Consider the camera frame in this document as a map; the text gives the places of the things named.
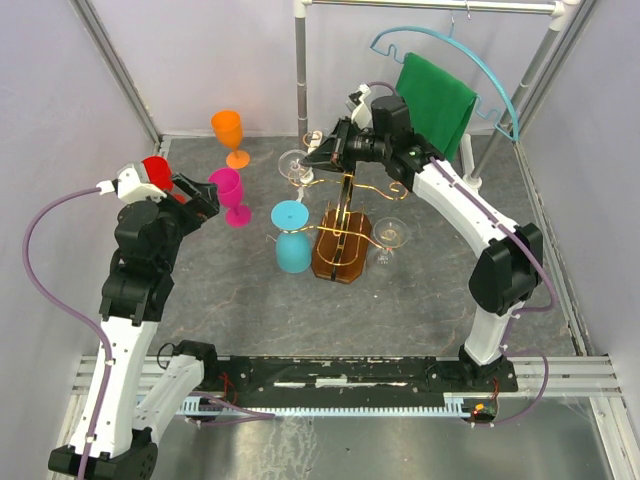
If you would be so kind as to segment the pink wine glass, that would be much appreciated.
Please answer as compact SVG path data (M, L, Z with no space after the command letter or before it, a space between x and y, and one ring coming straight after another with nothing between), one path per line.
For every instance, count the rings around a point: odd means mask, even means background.
M233 228L242 228L251 221L251 210L243 203L244 189L239 172L232 168L220 168L209 176L209 182L217 186L219 203L227 208L225 220Z

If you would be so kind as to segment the red wine glass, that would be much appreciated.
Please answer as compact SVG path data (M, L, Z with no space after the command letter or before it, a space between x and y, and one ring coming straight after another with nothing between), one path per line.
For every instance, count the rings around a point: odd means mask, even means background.
M181 204L186 203L186 198L176 190L172 181L172 171L164 157L150 156L142 161L144 170L148 177L148 183L153 184L157 190L166 195L173 196Z

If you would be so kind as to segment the orange wine glass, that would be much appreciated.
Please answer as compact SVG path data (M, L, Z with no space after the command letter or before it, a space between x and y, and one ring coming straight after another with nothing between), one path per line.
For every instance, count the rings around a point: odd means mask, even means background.
M250 162L250 155L240 148L243 126L239 113L233 110L219 111L211 117L210 123L218 141L230 149L226 157L227 166L235 170L245 168Z

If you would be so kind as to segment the blue wine glass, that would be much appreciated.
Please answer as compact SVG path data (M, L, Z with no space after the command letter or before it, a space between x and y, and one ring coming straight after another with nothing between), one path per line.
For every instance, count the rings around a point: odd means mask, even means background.
M279 268L287 273L302 273L311 265L311 245L302 228L309 220L307 207L295 200L281 201L271 211L271 221L280 234L275 253Z

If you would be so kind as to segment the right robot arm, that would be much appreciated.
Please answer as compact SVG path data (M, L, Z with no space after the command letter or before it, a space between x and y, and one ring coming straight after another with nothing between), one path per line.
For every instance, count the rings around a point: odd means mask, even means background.
M391 179L433 206L462 235L477 258L468 282L476 312L457 360L441 362L434 373L481 390L505 365L501 347L508 326L542 281L541 231L532 223L515 223L474 192L414 130L401 96L374 99L371 113L369 127L339 119L301 163L340 174L354 173L358 162L380 163Z

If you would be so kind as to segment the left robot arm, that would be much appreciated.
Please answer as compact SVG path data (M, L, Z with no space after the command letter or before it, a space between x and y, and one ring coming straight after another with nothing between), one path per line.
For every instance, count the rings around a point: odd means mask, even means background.
M134 168L99 183L124 202L118 214L109 275L102 287L102 334L83 415L70 442L50 454L51 471L78 479L148 479L171 419L196 388L209 390L221 368L213 345L180 342L142 402L137 391L151 340L173 288L172 272L185 236L220 210L217 188L176 173L179 200Z

